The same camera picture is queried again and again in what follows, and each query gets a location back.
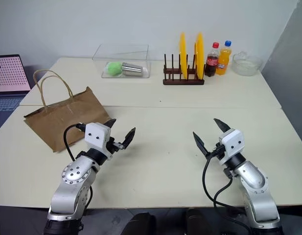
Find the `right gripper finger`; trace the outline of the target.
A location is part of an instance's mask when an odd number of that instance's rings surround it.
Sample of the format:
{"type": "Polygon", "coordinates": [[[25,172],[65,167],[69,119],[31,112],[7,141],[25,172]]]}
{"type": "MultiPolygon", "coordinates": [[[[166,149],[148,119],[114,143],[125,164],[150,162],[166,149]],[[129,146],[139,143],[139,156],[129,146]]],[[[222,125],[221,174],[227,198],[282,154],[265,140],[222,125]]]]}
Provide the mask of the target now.
{"type": "Polygon", "coordinates": [[[217,124],[217,126],[220,128],[220,130],[225,133],[227,131],[229,131],[231,128],[226,124],[224,123],[223,121],[217,119],[217,118],[214,118],[213,119],[215,121],[215,123],[217,124]]]}
{"type": "Polygon", "coordinates": [[[197,147],[199,148],[199,150],[203,153],[203,155],[205,157],[209,157],[210,152],[205,148],[204,142],[200,139],[200,137],[195,132],[192,132],[192,133],[193,133],[195,143],[196,143],[197,147]]]}

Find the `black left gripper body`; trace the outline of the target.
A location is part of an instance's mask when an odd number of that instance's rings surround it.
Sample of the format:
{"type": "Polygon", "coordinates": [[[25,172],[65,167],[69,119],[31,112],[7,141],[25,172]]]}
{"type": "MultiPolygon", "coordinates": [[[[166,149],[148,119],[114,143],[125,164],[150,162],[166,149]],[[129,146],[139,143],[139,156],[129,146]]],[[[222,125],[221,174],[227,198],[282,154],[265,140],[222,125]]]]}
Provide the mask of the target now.
{"type": "Polygon", "coordinates": [[[110,160],[115,152],[123,150],[123,145],[119,142],[115,142],[113,137],[109,137],[109,140],[106,143],[106,149],[109,152],[107,159],[110,160]]]}

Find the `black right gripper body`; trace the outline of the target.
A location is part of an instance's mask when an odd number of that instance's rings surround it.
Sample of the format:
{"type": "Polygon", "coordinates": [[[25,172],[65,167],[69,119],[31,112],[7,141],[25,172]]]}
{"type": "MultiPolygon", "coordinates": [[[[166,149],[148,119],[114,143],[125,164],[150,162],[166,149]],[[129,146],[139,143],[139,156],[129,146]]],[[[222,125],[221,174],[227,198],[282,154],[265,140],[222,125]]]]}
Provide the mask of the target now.
{"type": "Polygon", "coordinates": [[[222,160],[225,156],[225,146],[223,144],[220,144],[219,142],[215,145],[215,148],[212,152],[210,152],[208,159],[212,159],[216,157],[218,160],[222,160]]]}

